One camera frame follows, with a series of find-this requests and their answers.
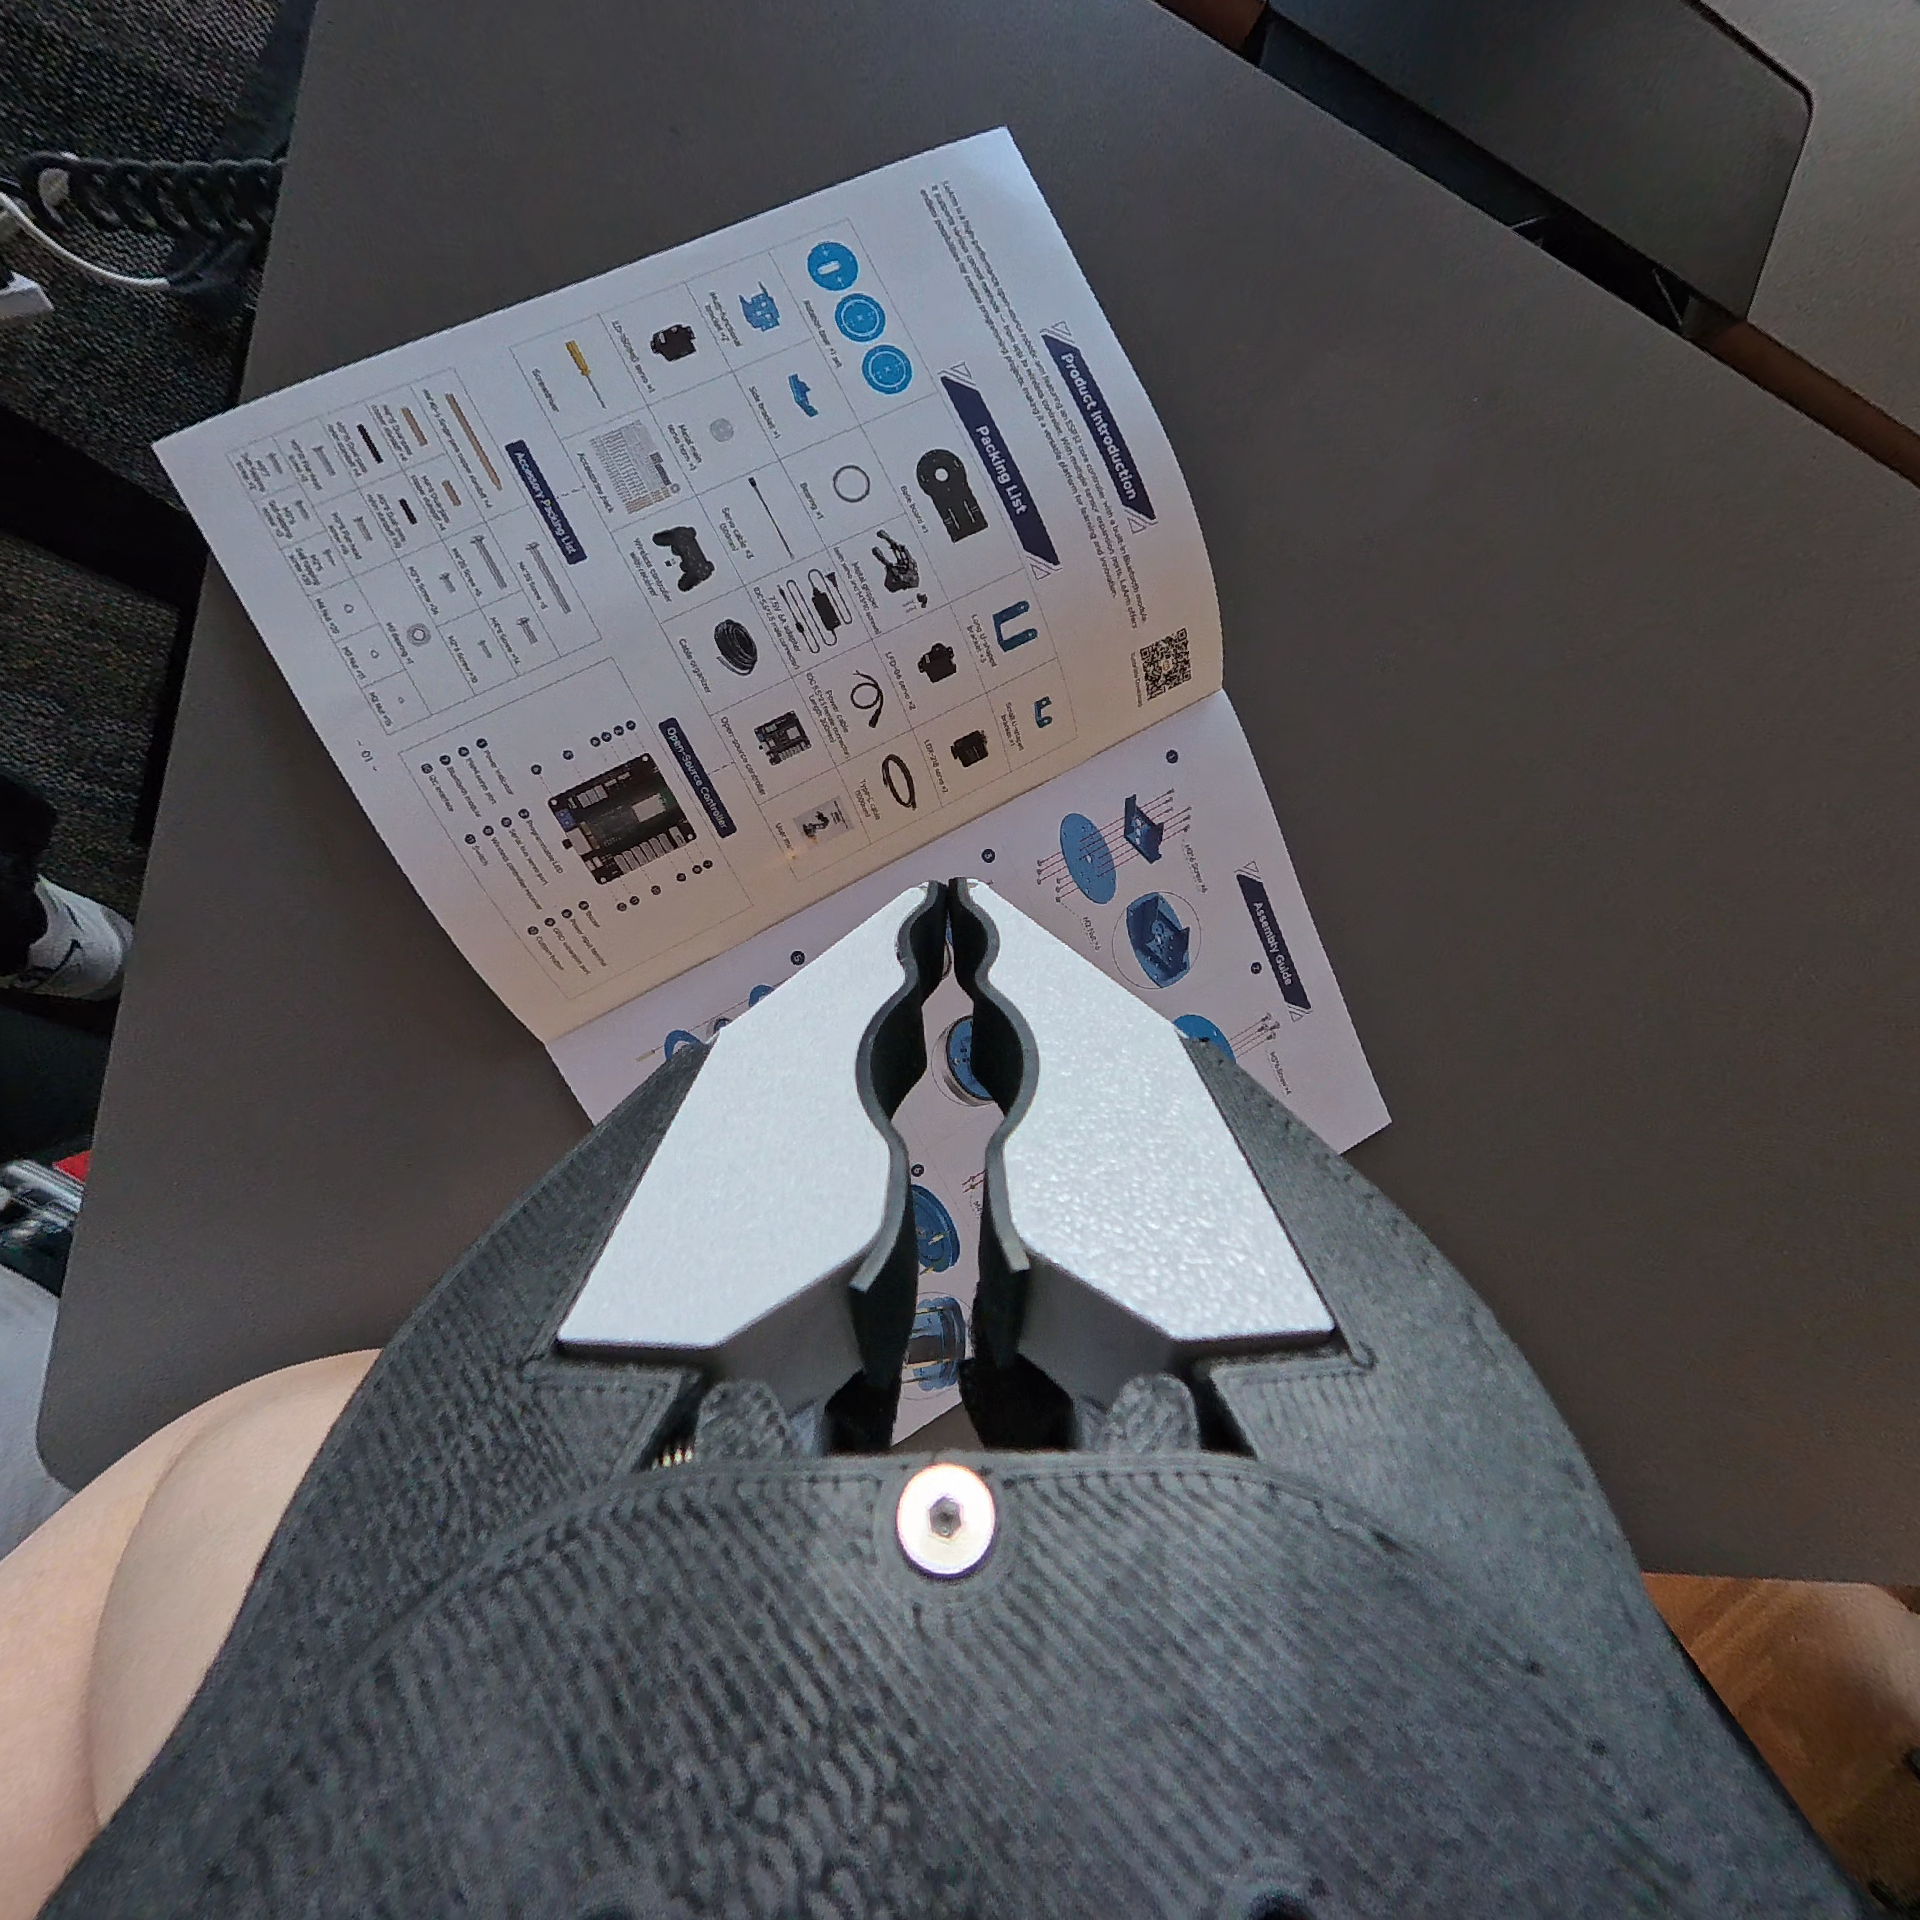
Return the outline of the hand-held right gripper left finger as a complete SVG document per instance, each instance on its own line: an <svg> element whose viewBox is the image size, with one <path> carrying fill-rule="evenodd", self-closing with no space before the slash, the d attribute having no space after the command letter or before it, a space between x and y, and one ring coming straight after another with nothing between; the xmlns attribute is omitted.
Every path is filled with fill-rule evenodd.
<svg viewBox="0 0 1920 1920"><path fill-rule="evenodd" d="M604 1130L632 1089L665 1115L616 1175L563 1357L762 1380L805 1423L841 1402L878 1445L957 1408L957 1140L932 1089L896 1121L926 999L936 1035L960 1013L947 968L936 888L865 881L558 1043Z"/></svg>

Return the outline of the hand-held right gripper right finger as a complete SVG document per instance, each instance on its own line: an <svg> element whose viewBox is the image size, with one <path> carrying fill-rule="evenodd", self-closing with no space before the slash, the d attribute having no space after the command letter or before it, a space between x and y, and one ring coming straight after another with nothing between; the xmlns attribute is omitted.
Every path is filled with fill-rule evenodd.
<svg viewBox="0 0 1920 1920"><path fill-rule="evenodd" d="M1172 1375L1334 1320L1185 1037L978 881L948 891L986 1157L974 1332L996 1368Z"/></svg>

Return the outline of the printed booklet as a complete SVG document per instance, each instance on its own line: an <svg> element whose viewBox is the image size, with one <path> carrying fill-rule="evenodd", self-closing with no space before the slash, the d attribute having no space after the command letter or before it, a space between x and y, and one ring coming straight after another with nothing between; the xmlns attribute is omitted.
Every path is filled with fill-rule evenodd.
<svg viewBox="0 0 1920 1920"><path fill-rule="evenodd" d="M1166 431L1005 133L161 443L444 931L547 1045L972 877L1333 1147L1386 1124ZM1000 1101L939 1098L969 1356Z"/></svg>

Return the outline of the person's right forearm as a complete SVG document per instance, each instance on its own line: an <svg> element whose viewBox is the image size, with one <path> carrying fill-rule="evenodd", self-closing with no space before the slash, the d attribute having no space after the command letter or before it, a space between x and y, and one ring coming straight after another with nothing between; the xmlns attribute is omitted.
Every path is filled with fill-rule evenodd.
<svg viewBox="0 0 1920 1920"><path fill-rule="evenodd" d="M174 1733L376 1357L309 1361L209 1399L5 1560L5 1916L42 1908Z"/></svg>

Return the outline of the white sneaker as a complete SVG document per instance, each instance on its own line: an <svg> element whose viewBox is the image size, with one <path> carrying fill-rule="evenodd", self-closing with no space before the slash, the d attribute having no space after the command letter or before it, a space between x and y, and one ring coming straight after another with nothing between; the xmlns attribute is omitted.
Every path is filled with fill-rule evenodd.
<svg viewBox="0 0 1920 1920"><path fill-rule="evenodd" d="M64 1001L114 999L125 980L132 924L45 877L36 881L34 899L45 929L20 968L2 973L2 987Z"/></svg>

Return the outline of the person's dark trousers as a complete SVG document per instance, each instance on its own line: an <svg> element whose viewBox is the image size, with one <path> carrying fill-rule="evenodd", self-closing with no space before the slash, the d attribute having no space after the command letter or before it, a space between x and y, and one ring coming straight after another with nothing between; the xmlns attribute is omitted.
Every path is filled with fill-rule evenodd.
<svg viewBox="0 0 1920 1920"><path fill-rule="evenodd" d="M57 827L57 808L42 791L2 772L2 922L25 927L40 905L42 860Z"/></svg>

